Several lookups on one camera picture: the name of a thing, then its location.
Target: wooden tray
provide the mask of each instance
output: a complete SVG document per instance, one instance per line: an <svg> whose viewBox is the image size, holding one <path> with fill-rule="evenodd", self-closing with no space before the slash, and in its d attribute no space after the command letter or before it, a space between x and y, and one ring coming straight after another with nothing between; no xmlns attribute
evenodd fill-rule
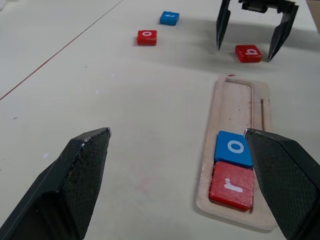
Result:
<svg viewBox="0 0 320 240"><path fill-rule="evenodd" d="M244 134L245 128L272 132L269 87L262 82L220 77L213 91L196 205L209 214L270 231L277 222L260 191L256 174L252 209L244 212L209 200L217 135L220 130Z"/></svg>

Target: table surface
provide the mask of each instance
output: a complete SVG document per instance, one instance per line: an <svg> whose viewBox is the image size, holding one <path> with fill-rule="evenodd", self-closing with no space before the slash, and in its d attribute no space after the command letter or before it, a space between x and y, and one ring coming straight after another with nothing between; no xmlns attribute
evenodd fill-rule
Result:
<svg viewBox="0 0 320 240"><path fill-rule="evenodd" d="M2 95L119 1L40 2L9 2L0 12L0 20L8 19L0 21ZM234 74L269 85L273 131L297 140L318 161L320 37L299 1L291 34L274 59L243 64L235 45L254 44L266 56L281 16L274 9L244 11L231 1L218 52L220 4L123 0L0 100L0 225L71 138L110 127L85 239L285 239L279 228L259 231L195 206L201 152L214 83ZM160 25L162 11L180 13L177 26ZM136 46L143 29L158 31L157 46Z"/></svg>

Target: red line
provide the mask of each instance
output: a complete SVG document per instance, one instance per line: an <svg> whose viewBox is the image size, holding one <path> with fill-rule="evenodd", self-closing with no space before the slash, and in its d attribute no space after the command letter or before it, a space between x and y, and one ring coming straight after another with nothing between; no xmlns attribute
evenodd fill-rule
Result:
<svg viewBox="0 0 320 240"><path fill-rule="evenodd" d="M58 53L60 53L63 49L65 49L69 44L71 44L74 40L76 40L78 37L80 37L85 31L87 31L89 28L91 28L96 22L98 22L100 19L102 19L107 13L109 13L112 9L114 9L116 6L118 6L123 0L119 1L116 5L114 5L110 10L108 10L105 14L103 14L101 17L99 17L96 21L94 21L90 26L88 26L83 32L81 32L78 36L76 36L74 39L72 39L67 45L65 45L63 48L61 48L58 52L56 52L52 57L50 57L47 61L42 63L36 70L34 70L29 76L27 76L25 79L23 79L21 82L19 82L14 88L12 88L10 91L8 91L4 96L0 98L0 101L4 99L6 96L8 96L13 90L15 90L17 87L19 87L25 80L30 78L35 72L37 72L40 68L42 68L47 62L49 62L51 59L53 59Z"/></svg>

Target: red block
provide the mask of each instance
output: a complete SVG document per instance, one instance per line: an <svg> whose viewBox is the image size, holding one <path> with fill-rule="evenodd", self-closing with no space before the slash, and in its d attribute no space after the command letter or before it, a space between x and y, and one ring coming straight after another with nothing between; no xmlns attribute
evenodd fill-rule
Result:
<svg viewBox="0 0 320 240"><path fill-rule="evenodd" d="M209 199L247 211L253 195L253 170L222 161L214 165Z"/></svg>
<svg viewBox="0 0 320 240"><path fill-rule="evenodd" d="M138 45L157 45L157 31L156 30L140 30L136 37Z"/></svg>
<svg viewBox="0 0 320 240"><path fill-rule="evenodd" d="M259 63L262 59L262 54L255 45L237 45L235 53L241 63Z"/></svg>

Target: blue block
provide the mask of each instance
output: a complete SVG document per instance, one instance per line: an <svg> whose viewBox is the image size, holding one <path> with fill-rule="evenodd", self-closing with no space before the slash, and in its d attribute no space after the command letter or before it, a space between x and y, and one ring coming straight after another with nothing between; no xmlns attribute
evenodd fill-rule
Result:
<svg viewBox="0 0 320 240"><path fill-rule="evenodd" d="M227 131L220 131L218 134L214 159L216 162L223 161L245 168L251 168L253 165L244 136Z"/></svg>
<svg viewBox="0 0 320 240"><path fill-rule="evenodd" d="M179 13L164 11L160 17L160 24L175 26L179 20Z"/></svg>

